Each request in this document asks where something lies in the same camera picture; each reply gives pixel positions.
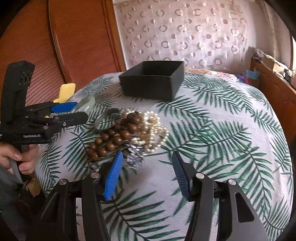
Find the wooden furniture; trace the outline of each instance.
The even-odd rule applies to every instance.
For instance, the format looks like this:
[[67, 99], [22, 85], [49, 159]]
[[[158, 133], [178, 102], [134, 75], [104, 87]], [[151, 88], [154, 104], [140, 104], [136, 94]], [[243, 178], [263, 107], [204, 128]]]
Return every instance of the wooden furniture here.
[[259, 90], [266, 96], [278, 117], [288, 144], [296, 136], [296, 90], [262, 64], [251, 60], [250, 69], [261, 74]]
[[30, 0], [0, 39], [0, 98], [10, 63], [36, 65], [27, 105], [52, 101], [63, 83], [76, 91], [125, 71], [112, 0]]
[[56, 53], [66, 81], [79, 90], [100, 75], [120, 72], [103, 0], [49, 0], [49, 19]]
[[65, 83], [51, 40], [46, 0], [29, 1], [0, 38], [0, 101], [6, 68], [21, 60], [36, 65], [26, 104], [54, 100]]

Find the black box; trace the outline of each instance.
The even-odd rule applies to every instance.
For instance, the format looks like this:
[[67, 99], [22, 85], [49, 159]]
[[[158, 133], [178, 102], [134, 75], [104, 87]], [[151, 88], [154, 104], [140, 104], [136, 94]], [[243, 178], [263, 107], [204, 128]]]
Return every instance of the black box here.
[[119, 80], [126, 96], [172, 101], [184, 80], [184, 62], [143, 61]]

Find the tablecloth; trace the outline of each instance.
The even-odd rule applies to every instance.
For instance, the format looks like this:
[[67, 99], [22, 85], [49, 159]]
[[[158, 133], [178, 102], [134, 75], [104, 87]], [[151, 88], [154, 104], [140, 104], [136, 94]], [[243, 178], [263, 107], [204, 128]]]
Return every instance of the tablecloth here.
[[[112, 203], [102, 204], [111, 240], [184, 239], [193, 203], [181, 195], [171, 165], [173, 150], [214, 180], [235, 179], [270, 240], [275, 240], [289, 221], [293, 175], [283, 130], [265, 96], [235, 80], [186, 72], [172, 102], [131, 98], [123, 95], [118, 75], [93, 80], [69, 100], [93, 95], [96, 104], [86, 124], [65, 128], [51, 144], [41, 145], [36, 174], [43, 191], [48, 194], [61, 178], [78, 180], [100, 167], [100, 162], [88, 160], [85, 147], [96, 137], [94, 119], [104, 110], [154, 111], [169, 130], [169, 139], [145, 157], [142, 167], [122, 168]], [[80, 202], [77, 221], [82, 241]], [[217, 204], [215, 200], [211, 240], [217, 233]]]

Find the brown wooden bead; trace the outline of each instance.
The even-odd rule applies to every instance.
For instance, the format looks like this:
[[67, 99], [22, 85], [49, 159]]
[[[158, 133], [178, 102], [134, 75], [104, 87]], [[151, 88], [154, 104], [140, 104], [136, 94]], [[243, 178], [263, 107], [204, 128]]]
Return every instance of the brown wooden bead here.
[[91, 158], [91, 154], [92, 154], [94, 151], [91, 150], [91, 149], [88, 149], [88, 148], [85, 148], [85, 151], [86, 151], [87, 156]]
[[122, 130], [120, 132], [120, 136], [124, 139], [124, 140], [128, 140], [131, 137], [131, 134], [127, 131], [127, 130]]
[[112, 142], [116, 146], [120, 146], [122, 144], [122, 138], [120, 136], [113, 136]]
[[116, 146], [112, 143], [112, 141], [108, 141], [105, 147], [107, 151], [114, 151], [116, 149]]
[[95, 143], [91, 143], [91, 144], [89, 144], [89, 149], [95, 151], [97, 148], [98, 148], [98, 147], [97, 147], [97, 145], [96, 145]]
[[98, 156], [98, 154], [97, 154], [96, 152], [93, 152], [93, 153], [91, 154], [91, 158], [92, 158], [94, 161], [97, 161], [97, 160], [99, 159], [99, 156]]
[[135, 124], [135, 125], [138, 125], [140, 122], [141, 122], [141, 118], [137, 115], [135, 115], [131, 121], [130, 121], [132, 124]]
[[106, 134], [106, 133], [104, 133], [104, 134], [102, 134], [102, 140], [103, 140], [103, 142], [107, 142], [107, 141], [109, 141], [109, 135], [108, 134]]
[[109, 129], [107, 134], [112, 137], [114, 136], [115, 131], [113, 129]]
[[101, 157], [107, 156], [107, 151], [106, 151], [106, 149], [104, 147], [98, 148], [96, 152]]
[[120, 124], [122, 126], [126, 126], [128, 124], [128, 120], [126, 118], [121, 119]]
[[134, 116], [135, 116], [135, 114], [134, 113], [129, 113], [128, 115], [127, 115], [127, 120], [128, 120], [128, 122], [129, 123], [132, 123], [131, 121], [132, 121], [132, 119], [134, 118]]
[[136, 133], [137, 129], [138, 129], [137, 125], [135, 125], [135, 124], [128, 124], [128, 131], [131, 134]]
[[113, 130], [115, 130], [116, 132], [120, 132], [121, 131], [121, 125], [119, 123], [116, 123], [113, 126]]
[[102, 138], [100, 138], [100, 137], [97, 137], [95, 142], [96, 142], [96, 145], [97, 145], [97, 146], [100, 146], [100, 145], [103, 144], [103, 140], [102, 140]]

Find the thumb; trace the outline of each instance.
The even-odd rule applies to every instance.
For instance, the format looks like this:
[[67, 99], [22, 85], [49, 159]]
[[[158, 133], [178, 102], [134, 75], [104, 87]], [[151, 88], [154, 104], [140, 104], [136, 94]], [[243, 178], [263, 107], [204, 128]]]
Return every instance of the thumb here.
[[16, 161], [22, 160], [22, 154], [14, 146], [8, 143], [0, 143], [0, 156], [10, 157]]

